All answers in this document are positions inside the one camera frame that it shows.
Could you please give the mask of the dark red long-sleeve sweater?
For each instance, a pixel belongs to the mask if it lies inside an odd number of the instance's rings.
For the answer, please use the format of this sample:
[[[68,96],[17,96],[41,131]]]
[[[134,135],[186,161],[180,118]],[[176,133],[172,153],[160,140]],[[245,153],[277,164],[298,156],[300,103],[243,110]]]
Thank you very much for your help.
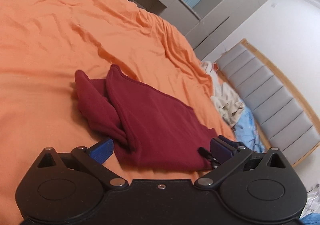
[[[201,124],[180,100],[124,75],[112,65],[104,79],[75,73],[78,110],[89,127],[114,141],[121,164],[137,168],[194,172],[210,169],[199,154],[214,129]]]

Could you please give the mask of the light blue garment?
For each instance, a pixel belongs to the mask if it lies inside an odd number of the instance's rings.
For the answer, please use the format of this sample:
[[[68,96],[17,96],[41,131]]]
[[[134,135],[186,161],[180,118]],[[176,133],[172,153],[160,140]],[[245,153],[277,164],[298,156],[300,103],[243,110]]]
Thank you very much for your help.
[[[257,153],[265,152],[251,110],[245,106],[238,122],[234,126],[234,134],[238,142]]]

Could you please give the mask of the cream beige garment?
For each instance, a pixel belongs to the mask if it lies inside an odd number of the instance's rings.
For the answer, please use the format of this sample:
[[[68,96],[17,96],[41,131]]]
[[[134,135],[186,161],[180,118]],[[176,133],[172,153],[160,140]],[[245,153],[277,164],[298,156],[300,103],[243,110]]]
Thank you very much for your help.
[[[233,128],[245,109],[245,103],[227,82],[220,81],[212,62],[202,62],[201,68],[211,77],[213,82],[213,95],[210,97],[212,103],[221,118],[230,128]]]

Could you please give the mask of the grey padded wooden headboard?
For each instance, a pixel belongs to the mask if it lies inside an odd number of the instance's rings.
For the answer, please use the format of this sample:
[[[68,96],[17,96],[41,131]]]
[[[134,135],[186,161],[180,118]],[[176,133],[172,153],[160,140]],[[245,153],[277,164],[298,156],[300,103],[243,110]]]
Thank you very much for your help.
[[[319,148],[319,117],[295,85],[246,39],[218,60],[219,75],[252,111],[266,148],[296,166]]]

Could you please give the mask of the orange bed duvet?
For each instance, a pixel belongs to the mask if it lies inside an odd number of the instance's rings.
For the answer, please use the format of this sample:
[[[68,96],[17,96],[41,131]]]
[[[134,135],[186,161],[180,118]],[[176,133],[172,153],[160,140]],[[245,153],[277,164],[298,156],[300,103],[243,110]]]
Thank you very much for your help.
[[[112,64],[234,139],[210,100],[210,77],[161,17],[128,0],[1,0],[1,224],[22,221],[15,191],[43,148],[98,140],[76,107],[74,74],[102,79]]]

